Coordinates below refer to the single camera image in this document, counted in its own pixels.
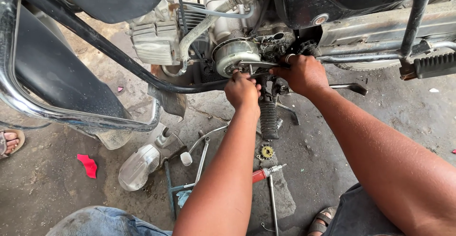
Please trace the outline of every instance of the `footrest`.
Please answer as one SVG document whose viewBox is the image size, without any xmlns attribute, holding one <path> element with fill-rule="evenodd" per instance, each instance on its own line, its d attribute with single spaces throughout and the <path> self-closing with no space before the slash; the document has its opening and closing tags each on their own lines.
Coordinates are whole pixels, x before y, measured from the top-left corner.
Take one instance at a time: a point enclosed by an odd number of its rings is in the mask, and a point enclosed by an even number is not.
<svg viewBox="0 0 456 236">
<path fill-rule="evenodd" d="M 413 65 L 419 79 L 456 74 L 456 52 L 415 59 Z"/>
</svg>

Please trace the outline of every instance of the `screwdriver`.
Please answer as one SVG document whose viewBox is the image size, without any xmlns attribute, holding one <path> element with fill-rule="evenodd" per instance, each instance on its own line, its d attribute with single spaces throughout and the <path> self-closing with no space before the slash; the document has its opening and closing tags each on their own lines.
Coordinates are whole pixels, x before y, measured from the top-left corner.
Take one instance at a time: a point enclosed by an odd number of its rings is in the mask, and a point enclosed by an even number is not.
<svg viewBox="0 0 456 236">
<path fill-rule="evenodd" d="M 286 166 L 286 164 L 275 165 L 269 169 L 262 168 L 262 169 L 258 169 L 257 171 L 254 171 L 254 173 L 252 175 L 252 183 L 254 184 L 256 182 L 259 182 L 263 179 L 268 178 L 272 173 L 277 172 L 279 169 L 282 169 L 284 166 Z"/>
</svg>

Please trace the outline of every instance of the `concrete floor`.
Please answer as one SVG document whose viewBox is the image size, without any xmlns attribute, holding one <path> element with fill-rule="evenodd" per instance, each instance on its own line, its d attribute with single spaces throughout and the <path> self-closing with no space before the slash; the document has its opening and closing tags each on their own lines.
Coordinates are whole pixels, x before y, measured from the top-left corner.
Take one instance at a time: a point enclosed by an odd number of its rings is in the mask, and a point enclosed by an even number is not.
<svg viewBox="0 0 456 236">
<path fill-rule="evenodd" d="M 124 31 L 125 23 L 106 25 L 80 15 L 102 35 L 135 58 L 134 50 Z M 146 83 L 135 78 L 92 46 L 64 30 L 64 34 L 81 60 L 101 80 L 106 82 L 135 119 L 148 119 L 151 99 Z M 424 145 L 453 165 L 456 155 L 456 76 L 402 82 L 398 68 L 373 72 L 351 72 L 326 66 L 330 84 L 357 82 L 369 90 L 366 97 L 340 90 L 345 98 L 359 105 L 381 121 Z M 117 86 L 124 86 L 117 93 Z M 439 93 L 431 93 L 436 88 Z M 181 140 L 191 146 L 197 131 L 210 131 L 225 125 L 233 108 L 224 93 L 213 91 L 190 94 L 185 118 L 162 113 L 161 123 L 167 125 Z M 299 114 L 300 126 L 294 126 L 287 112 L 279 111 L 284 120 L 281 139 L 272 142 L 276 156 L 263 163 L 287 163 L 275 175 L 276 205 L 280 234 L 300 235 L 316 212 L 338 204 L 339 196 L 356 183 L 334 135 L 318 110 L 304 97 L 290 95 L 283 104 Z M 1 104 L 0 120 L 23 125 L 38 125 Z M 126 146 L 107 150 L 97 140 L 79 134 L 59 124 L 26 132 L 26 145 L 8 159 L 0 161 L 0 234 L 44 235 L 63 217 L 90 205 L 106 205 L 127 210 L 131 214 L 162 228 L 172 230 L 166 193 L 166 178 L 162 170 L 153 173 L 147 191 L 127 192 L 117 181 L 122 163 L 147 138 L 147 133 L 134 133 Z M 207 161 L 210 161 L 223 132 L 211 136 Z M 194 160 L 199 160 L 202 144 Z M 85 175 L 76 155 L 88 154 L 98 164 L 97 179 Z M 255 159 L 254 167 L 259 166 Z M 194 181 L 197 162 L 184 167 L 179 160 L 171 161 L 174 185 Z M 254 185 L 252 214 L 248 235 L 273 235 L 260 226 L 273 228 L 270 190 L 267 181 Z"/>
</svg>

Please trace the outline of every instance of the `gear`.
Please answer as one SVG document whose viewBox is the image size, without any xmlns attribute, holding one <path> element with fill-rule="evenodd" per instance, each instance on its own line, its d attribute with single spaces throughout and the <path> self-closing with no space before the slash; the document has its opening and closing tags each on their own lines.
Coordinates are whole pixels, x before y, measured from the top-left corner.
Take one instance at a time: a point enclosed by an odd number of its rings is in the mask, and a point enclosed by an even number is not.
<svg viewBox="0 0 456 236">
<path fill-rule="evenodd" d="M 274 156 L 274 149 L 269 145 L 265 145 L 261 148 L 261 155 L 266 159 L 270 159 Z"/>
</svg>

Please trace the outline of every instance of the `wrench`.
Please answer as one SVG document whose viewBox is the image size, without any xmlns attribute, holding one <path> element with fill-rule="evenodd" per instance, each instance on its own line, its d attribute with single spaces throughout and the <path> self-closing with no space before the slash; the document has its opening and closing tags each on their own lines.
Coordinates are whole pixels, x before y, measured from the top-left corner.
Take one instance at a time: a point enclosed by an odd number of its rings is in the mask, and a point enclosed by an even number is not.
<svg viewBox="0 0 456 236">
<path fill-rule="evenodd" d="M 204 165 L 204 158 L 206 157 L 206 153 L 208 152 L 208 147 L 209 147 L 209 141 L 210 140 L 211 139 L 209 137 L 204 138 L 204 149 L 202 150 L 201 161 L 200 161 L 200 164 L 198 166 L 198 172 L 197 172 L 197 178 L 195 180 L 195 185 L 197 184 L 197 182 L 199 181 L 199 178 L 201 176 L 202 165 Z"/>
</svg>

